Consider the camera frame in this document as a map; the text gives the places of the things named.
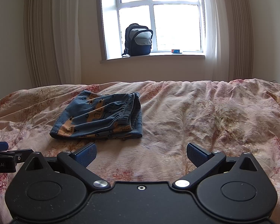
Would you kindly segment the blue orange patterned pants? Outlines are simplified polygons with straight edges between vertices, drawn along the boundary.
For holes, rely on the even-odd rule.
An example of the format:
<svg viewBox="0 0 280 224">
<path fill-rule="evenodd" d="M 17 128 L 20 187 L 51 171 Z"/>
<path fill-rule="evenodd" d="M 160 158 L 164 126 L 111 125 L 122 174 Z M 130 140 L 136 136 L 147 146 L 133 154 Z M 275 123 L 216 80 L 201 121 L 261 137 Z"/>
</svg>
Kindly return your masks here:
<svg viewBox="0 0 280 224">
<path fill-rule="evenodd" d="M 139 93 L 98 95 L 84 90 L 54 123 L 52 138 L 137 139 L 143 136 Z"/>
</svg>

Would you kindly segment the beige left curtain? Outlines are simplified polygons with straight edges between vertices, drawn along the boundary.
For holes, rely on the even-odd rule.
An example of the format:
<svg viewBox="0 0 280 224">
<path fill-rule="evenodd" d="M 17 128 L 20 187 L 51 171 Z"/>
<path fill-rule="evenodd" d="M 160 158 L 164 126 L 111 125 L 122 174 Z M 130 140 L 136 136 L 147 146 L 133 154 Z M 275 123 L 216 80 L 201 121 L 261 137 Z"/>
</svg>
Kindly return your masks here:
<svg viewBox="0 0 280 224">
<path fill-rule="evenodd" d="M 24 0 L 28 69 L 35 87 L 81 83 L 79 0 Z"/>
</svg>

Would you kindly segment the pink floral bed duvet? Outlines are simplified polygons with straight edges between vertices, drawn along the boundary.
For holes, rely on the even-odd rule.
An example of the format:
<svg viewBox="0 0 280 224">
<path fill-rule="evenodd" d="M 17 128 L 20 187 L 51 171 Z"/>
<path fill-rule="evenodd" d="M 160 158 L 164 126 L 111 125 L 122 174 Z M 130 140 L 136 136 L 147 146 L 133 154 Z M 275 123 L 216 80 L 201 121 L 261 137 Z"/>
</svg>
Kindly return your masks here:
<svg viewBox="0 0 280 224">
<path fill-rule="evenodd" d="M 278 193 L 272 219 L 280 223 L 280 84 L 260 79 L 145 81 L 19 90 L 0 100 L 0 141 L 46 156 L 82 147 L 87 140 L 57 140 L 49 133 L 83 90 L 140 94 L 143 136 L 97 141 L 98 155 L 89 166 L 95 174 L 109 182 L 174 181 L 195 168 L 187 159 L 188 143 L 228 156 L 250 152 Z"/>
</svg>

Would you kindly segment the dark blue grey backpack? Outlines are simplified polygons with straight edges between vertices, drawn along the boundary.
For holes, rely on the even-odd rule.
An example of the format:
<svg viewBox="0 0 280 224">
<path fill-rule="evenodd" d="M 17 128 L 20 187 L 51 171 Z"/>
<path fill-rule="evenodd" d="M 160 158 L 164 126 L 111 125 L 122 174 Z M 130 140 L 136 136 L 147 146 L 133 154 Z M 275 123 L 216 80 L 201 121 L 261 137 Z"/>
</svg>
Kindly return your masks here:
<svg viewBox="0 0 280 224">
<path fill-rule="evenodd" d="M 151 53 L 154 32 L 147 26 L 130 24 L 125 30 L 125 48 L 123 56 L 145 56 Z"/>
</svg>

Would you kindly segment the small blue red box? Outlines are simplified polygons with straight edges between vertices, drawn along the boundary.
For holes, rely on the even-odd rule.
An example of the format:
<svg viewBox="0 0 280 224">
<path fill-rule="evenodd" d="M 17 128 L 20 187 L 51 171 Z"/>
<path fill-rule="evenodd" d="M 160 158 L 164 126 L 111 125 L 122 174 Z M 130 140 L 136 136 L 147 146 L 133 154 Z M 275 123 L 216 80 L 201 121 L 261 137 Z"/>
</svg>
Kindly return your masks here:
<svg viewBox="0 0 280 224">
<path fill-rule="evenodd" d="M 180 49 L 172 49 L 171 52 L 173 54 L 182 54 L 183 53 L 182 50 L 180 50 Z"/>
</svg>

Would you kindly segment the beige curtain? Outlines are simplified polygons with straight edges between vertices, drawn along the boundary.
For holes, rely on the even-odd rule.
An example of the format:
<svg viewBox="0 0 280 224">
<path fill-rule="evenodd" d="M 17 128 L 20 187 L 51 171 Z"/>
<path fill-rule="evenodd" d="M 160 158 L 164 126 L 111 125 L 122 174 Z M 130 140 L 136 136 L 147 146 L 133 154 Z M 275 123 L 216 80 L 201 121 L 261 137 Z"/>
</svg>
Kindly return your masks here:
<svg viewBox="0 0 280 224">
<path fill-rule="evenodd" d="M 253 29 L 249 0 L 203 0 L 205 78 L 249 79 Z"/>
<path fill-rule="evenodd" d="M 28 69 L 35 87 L 81 83 L 79 0 L 24 0 Z"/>
</svg>

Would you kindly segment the white window frame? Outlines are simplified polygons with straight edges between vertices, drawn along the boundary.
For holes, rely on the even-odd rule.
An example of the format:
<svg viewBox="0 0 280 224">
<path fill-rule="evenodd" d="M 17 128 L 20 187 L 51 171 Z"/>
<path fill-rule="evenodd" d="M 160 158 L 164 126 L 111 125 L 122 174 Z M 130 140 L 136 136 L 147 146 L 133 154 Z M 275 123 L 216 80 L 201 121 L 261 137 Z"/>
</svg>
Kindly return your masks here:
<svg viewBox="0 0 280 224">
<path fill-rule="evenodd" d="M 125 34 L 137 23 L 153 32 L 151 55 L 205 54 L 204 0 L 97 0 L 102 59 L 126 57 Z"/>
</svg>

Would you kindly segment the beige right curtain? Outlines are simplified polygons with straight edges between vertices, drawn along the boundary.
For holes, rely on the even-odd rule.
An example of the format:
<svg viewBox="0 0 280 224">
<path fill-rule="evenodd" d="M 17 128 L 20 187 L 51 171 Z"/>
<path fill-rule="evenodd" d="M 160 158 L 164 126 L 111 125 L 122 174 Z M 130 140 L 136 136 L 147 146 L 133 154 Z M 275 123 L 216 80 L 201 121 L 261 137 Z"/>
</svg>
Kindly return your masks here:
<svg viewBox="0 0 280 224">
<path fill-rule="evenodd" d="M 205 78 L 249 79 L 253 29 L 249 0 L 203 0 Z"/>
</svg>

